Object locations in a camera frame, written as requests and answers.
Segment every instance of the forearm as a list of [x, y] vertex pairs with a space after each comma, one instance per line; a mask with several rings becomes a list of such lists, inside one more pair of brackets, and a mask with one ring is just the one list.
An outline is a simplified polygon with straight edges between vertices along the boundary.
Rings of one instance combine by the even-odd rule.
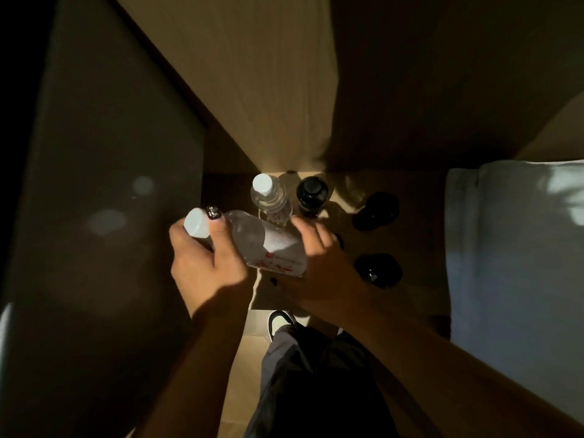
[[214, 305], [194, 313], [193, 336], [135, 436], [217, 436], [246, 314], [246, 305]]
[[445, 436], [571, 436], [584, 429], [416, 321], [360, 304], [346, 329], [394, 374]]

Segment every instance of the black bottle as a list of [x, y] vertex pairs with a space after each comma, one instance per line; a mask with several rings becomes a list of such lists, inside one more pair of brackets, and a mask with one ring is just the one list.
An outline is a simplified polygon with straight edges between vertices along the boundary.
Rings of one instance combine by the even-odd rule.
[[399, 215], [399, 200], [387, 192], [375, 192], [358, 213], [353, 215], [353, 226], [358, 231], [371, 231], [391, 223]]
[[387, 253], [361, 255], [353, 266], [362, 279], [382, 289], [397, 284], [404, 274], [395, 258]]
[[325, 207], [328, 186], [319, 177], [304, 178], [296, 188], [299, 211], [305, 217], [316, 217]]

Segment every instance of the white bottle cap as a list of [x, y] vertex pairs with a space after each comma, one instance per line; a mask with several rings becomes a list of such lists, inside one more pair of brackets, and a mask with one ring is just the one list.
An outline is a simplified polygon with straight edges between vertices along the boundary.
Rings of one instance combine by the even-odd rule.
[[257, 193], [268, 196], [274, 190], [274, 182], [271, 176], [261, 173], [253, 179], [252, 187]]
[[207, 238], [209, 236], [209, 218], [205, 210], [200, 207], [195, 207], [189, 212], [183, 226], [193, 238]]

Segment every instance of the hand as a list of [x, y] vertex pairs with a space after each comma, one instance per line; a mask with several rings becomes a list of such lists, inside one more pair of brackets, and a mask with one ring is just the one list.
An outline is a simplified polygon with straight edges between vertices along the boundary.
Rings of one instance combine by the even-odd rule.
[[214, 253], [187, 234], [184, 221], [184, 218], [177, 221], [169, 231], [175, 251], [171, 274], [190, 316], [206, 302], [218, 298], [226, 298], [222, 307], [247, 310], [253, 284], [247, 281], [248, 268], [233, 244], [228, 221], [223, 215], [217, 220], [209, 219]]
[[302, 235], [308, 265], [302, 279], [278, 278], [282, 289], [306, 311], [346, 327], [368, 298], [368, 289], [322, 223], [312, 225], [296, 216], [291, 221]]

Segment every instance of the left hand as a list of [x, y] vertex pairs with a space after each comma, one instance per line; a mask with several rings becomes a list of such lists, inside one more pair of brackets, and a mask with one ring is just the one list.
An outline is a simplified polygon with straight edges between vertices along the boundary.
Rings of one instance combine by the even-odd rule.
[[228, 221], [223, 215], [209, 220], [215, 252], [209, 252], [191, 238], [183, 226], [184, 221], [184, 218], [177, 221], [169, 231], [175, 251], [171, 274], [190, 316], [211, 300], [221, 300], [222, 308], [246, 310], [253, 284], [248, 281], [248, 268], [231, 239]]

